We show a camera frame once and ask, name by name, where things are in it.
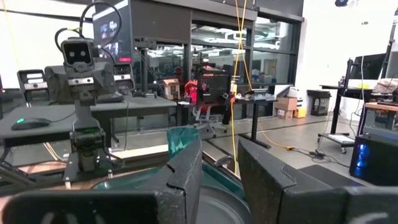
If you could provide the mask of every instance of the small box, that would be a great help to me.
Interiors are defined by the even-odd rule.
[[[293,111],[286,111],[283,109],[276,109],[276,116],[282,119],[292,119],[293,118]]]
[[[170,78],[163,80],[164,91],[168,100],[179,100],[180,99],[180,83],[176,78]]]
[[[277,102],[274,103],[276,109],[282,109],[285,111],[293,111],[297,109],[297,98],[290,97],[278,97]]]
[[[293,113],[293,117],[295,118],[305,118],[306,115],[307,110],[305,108],[297,108]]]

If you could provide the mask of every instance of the person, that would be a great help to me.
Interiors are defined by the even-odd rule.
[[[261,72],[259,75],[259,83],[265,83],[266,82],[266,73]]]

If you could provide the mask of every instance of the display screen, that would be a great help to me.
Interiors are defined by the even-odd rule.
[[[104,49],[115,59],[115,62],[131,62],[131,21],[129,1],[123,0],[114,5],[122,16],[122,26],[119,35]],[[119,29],[119,17],[112,8],[107,8],[93,15],[94,42],[103,45],[111,40]],[[111,60],[110,55],[102,50],[103,58]]]

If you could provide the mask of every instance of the monitor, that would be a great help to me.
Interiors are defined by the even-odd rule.
[[[123,0],[114,5],[122,16],[122,26],[116,40],[104,48],[114,57],[116,63],[130,63],[132,61],[132,30],[131,8],[129,0]],[[112,8],[103,9],[93,15],[94,42],[96,45],[106,43],[113,38],[118,26],[119,18]],[[102,57],[111,60],[111,57],[101,51]]]
[[[354,66],[351,69],[349,78],[361,80],[378,80],[386,54],[365,55],[355,58]]]

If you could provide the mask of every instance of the keyboard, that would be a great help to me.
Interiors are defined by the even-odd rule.
[[[118,92],[97,97],[97,103],[120,103],[124,96]]]

